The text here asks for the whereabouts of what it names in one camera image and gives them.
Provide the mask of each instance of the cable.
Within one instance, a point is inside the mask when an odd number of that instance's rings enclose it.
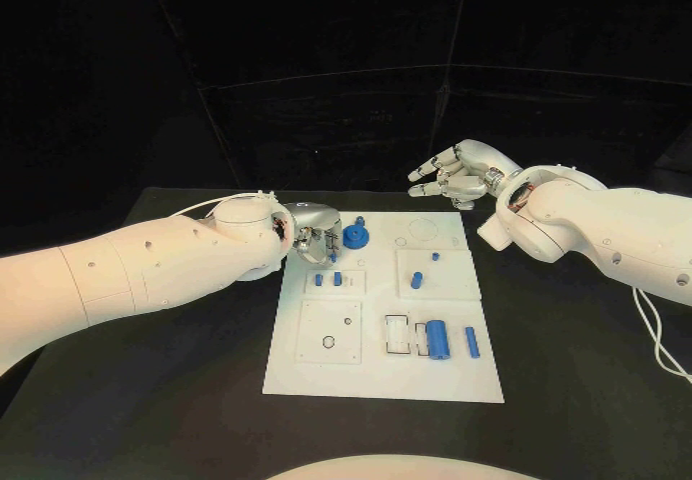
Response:
[[[220,203],[225,200],[231,200],[232,198],[241,198],[241,197],[258,197],[261,195],[267,195],[262,193],[262,191],[255,192],[255,193],[238,193],[235,195],[229,195],[228,197],[219,197],[215,198],[213,200],[207,200],[206,202],[197,203],[196,205],[192,205],[192,207],[183,208],[179,212],[176,212],[173,215],[169,215],[170,217],[174,217],[176,215],[182,215],[184,212],[189,212],[190,210],[194,210],[199,207],[203,207],[205,205],[209,205],[210,203]],[[205,215],[205,218],[213,213],[213,210],[216,207],[213,207],[209,210],[209,213]]]
[[[656,318],[656,333],[653,332],[653,327],[652,327],[652,323],[649,321],[649,318],[646,316],[646,313],[644,313],[644,310],[641,308],[641,304],[639,303],[639,296],[637,296],[637,293],[641,295],[641,297],[644,298],[646,300],[646,303],[649,305],[649,308],[652,309],[652,312],[653,312],[653,317]],[[649,300],[649,296],[646,295],[646,293],[643,292],[643,290],[640,288],[636,288],[636,287],[631,287],[631,295],[634,297],[634,304],[637,305],[637,310],[639,310],[639,313],[641,315],[641,319],[644,320],[644,325],[646,325],[646,328],[649,329],[649,333],[652,335],[652,339],[653,339],[653,342],[654,342],[654,346],[653,346],[653,355],[656,357],[656,361],[659,362],[659,365],[660,365],[660,368],[663,370],[666,370],[667,372],[670,372],[673,375],[677,375],[683,378],[688,379],[688,382],[692,383],[692,375],[685,371],[685,369],[682,368],[680,364],[677,363],[677,361],[675,360],[673,356],[670,355],[670,353],[667,353],[667,350],[666,348],[663,347],[663,345],[660,344],[660,337],[663,336],[663,325],[660,323],[660,316],[659,316],[659,311],[656,310],[656,307],[653,306],[653,303],[652,301]],[[672,368],[669,368],[664,364],[663,364],[663,361],[660,360],[660,352],[663,352],[663,354],[666,355],[666,358],[670,360],[670,363],[675,365],[675,367],[677,368],[677,370],[673,370]]]

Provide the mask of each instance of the table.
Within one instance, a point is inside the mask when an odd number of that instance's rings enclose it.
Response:
[[[147,189],[127,223],[229,191]],[[451,210],[441,198],[280,192],[340,210]],[[653,360],[628,287],[476,235],[463,213],[504,404],[262,395],[281,273],[53,342],[0,421],[3,479],[264,478],[349,455],[480,462],[546,479],[683,478],[690,386]],[[654,299],[692,365],[690,309]]]

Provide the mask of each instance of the robotic hand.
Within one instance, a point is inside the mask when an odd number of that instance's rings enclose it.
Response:
[[[202,220],[182,214],[218,203]],[[56,338],[187,303],[281,268],[340,255],[337,210],[248,193],[194,205],[72,245],[0,259],[0,375]]]
[[[460,210],[486,193],[494,215],[479,234],[496,250],[512,242],[538,260],[582,253],[613,279],[692,305],[692,199],[639,188],[608,189],[561,165],[522,170],[489,145],[464,140],[432,157],[408,178],[437,170],[415,185],[418,197],[444,195]]]

